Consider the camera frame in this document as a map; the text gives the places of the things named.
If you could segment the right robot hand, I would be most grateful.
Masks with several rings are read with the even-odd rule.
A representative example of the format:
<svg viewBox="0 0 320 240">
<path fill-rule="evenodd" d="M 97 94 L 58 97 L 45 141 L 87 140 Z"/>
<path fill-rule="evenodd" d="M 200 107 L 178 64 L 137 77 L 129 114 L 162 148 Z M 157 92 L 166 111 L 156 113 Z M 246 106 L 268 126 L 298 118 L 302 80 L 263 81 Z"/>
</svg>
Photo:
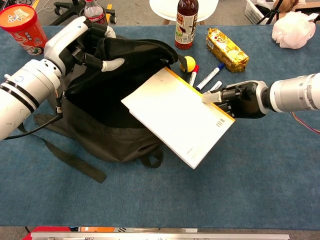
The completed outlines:
<svg viewBox="0 0 320 240">
<path fill-rule="evenodd" d="M 202 95 L 203 103 L 213 103 L 233 118 L 259 119 L 273 107 L 270 88 L 264 81 L 249 80 L 226 85 Z"/>
</svg>

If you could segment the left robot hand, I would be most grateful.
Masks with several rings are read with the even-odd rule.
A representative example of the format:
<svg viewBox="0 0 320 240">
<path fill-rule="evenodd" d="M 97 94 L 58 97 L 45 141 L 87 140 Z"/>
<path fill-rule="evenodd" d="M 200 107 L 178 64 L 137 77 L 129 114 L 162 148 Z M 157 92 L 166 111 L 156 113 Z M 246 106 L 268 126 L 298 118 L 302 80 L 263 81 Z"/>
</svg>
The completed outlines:
<svg viewBox="0 0 320 240">
<path fill-rule="evenodd" d="M 124 58 L 101 60 L 89 51 L 100 40 L 115 38 L 112 27 L 93 23 L 85 16 L 77 17 L 45 44 L 44 62 L 52 67 L 58 78 L 66 76 L 75 65 L 101 72 L 114 71 L 125 63 Z"/>
</svg>

